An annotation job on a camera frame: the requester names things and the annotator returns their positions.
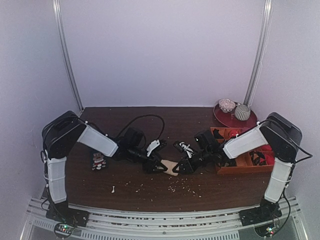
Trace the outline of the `cream striped knitted sock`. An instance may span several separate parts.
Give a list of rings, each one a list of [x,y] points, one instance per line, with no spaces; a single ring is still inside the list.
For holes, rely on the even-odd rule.
[[[178,173],[173,172],[173,168],[177,165],[176,162],[162,159],[162,160],[161,160],[161,163],[162,163],[164,166],[167,167],[167,170],[164,171],[165,174],[171,175],[171,176],[174,176],[174,177],[176,177],[176,176],[179,175]]]

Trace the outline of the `wooden compartment tray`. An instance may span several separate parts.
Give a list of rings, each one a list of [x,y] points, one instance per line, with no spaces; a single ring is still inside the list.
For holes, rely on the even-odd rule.
[[[211,127],[213,134],[214,129],[220,129],[220,133],[224,132],[224,139],[216,139],[220,144],[231,139],[229,131],[232,129],[239,130],[240,134],[247,131],[248,128],[232,128],[232,127]],[[222,166],[215,165],[215,172],[218,175],[233,175],[233,174],[249,174],[249,173],[268,173],[273,170],[274,165],[267,165],[261,147],[250,150],[235,159],[235,165]]]

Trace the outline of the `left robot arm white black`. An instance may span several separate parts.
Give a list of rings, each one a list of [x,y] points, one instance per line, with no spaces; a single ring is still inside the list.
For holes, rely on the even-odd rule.
[[[132,127],[135,121],[144,117],[141,115],[132,119],[116,136],[106,134],[73,111],[65,112],[43,128],[40,155],[44,164],[49,209],[55,217],[61,222],[72,218],[66,190],[66,162],[77,145],[92,150],[94,158],[102,156],[139,163],[148,174],[167,171],[159,154],[167,142],[159,134],[155,140],[147,143],[145,133]]]

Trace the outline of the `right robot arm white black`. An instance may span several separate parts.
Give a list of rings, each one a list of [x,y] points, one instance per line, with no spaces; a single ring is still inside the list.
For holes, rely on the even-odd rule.
[[[245,131],[231,129],[204,130],[194,136],[199,151],[176,141],[174,146],[186,157],[172,169],[177,174],[192,174],[213,162],[216,166],[234,168],[236,159],[248,154],[253,166],[271,166],[271,177],[256,210],[259,220],[268,220],[289,184],[302,141],[301,130],[276,112]]]

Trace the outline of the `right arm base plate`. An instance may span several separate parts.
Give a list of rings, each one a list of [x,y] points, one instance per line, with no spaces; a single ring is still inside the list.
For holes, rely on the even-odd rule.
[[[241,210],[239,212],[239,219],[243,227],[271,221],[274,217],[279,218],[281,216],[282,212],[279,206],[258,206],[250,209]]]

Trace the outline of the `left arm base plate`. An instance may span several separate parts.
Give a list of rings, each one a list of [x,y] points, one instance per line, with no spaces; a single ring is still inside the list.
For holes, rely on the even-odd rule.
[[[45,217],[57,222],[63,222],[74,227],[86,227],[90,213],[85,210],[68,208],[65,212],[61,212],[54,208],[50,208]]]

